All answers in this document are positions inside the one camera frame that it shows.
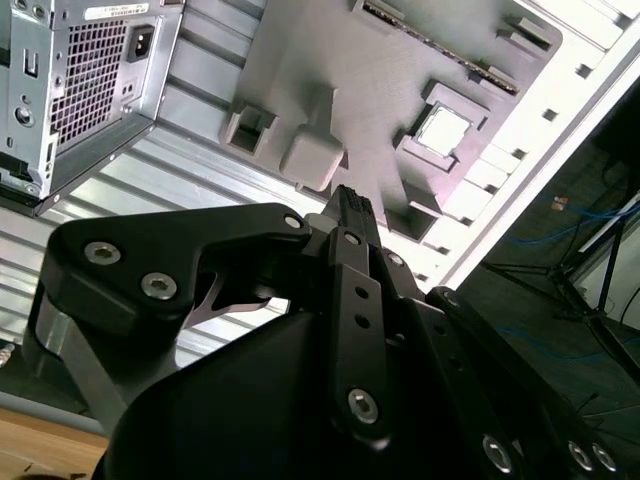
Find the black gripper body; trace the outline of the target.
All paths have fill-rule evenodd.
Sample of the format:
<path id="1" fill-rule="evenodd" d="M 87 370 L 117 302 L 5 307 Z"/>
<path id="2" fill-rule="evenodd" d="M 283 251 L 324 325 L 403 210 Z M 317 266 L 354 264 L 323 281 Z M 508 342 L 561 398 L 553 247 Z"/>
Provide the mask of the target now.
<path id="1" fill-rule="evenodd" d="M 523 461 L 486 401 L 464 418 L 460 352 L 439 315 L 379 340 L 353 315 L 339 386 L 326 320 L 277 319 L 160 381 L 129 407 L 102 479 L 519 479 Z M 374 340 L 367 351 L 364 341 Z"/>

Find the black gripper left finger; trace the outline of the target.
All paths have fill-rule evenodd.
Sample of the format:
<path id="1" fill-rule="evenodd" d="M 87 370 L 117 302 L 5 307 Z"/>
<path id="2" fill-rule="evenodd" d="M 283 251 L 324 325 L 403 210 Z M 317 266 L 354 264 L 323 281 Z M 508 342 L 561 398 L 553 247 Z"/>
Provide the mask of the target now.
<path id="1" fill-rule="evenodd" d="M 353 315 L 380 325 L 368 199 L 341 186 L 318 217 L 277 204 L 79 220 L 51 235 L 28 331 L 111 439 L 145 391 L 288 315 L 326 320 L 339 386 L 363 381 Z"/>

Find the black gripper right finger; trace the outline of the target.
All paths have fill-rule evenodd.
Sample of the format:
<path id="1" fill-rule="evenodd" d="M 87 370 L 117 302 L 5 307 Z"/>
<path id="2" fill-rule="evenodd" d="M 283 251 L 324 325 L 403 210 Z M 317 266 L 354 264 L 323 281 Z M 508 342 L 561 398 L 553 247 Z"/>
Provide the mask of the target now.
<path id="1" fill-rule="evenodd" d="M 598 435 L 458 294 L 380 248 L 398 469 L 425 479 L 626 479 Z"/>

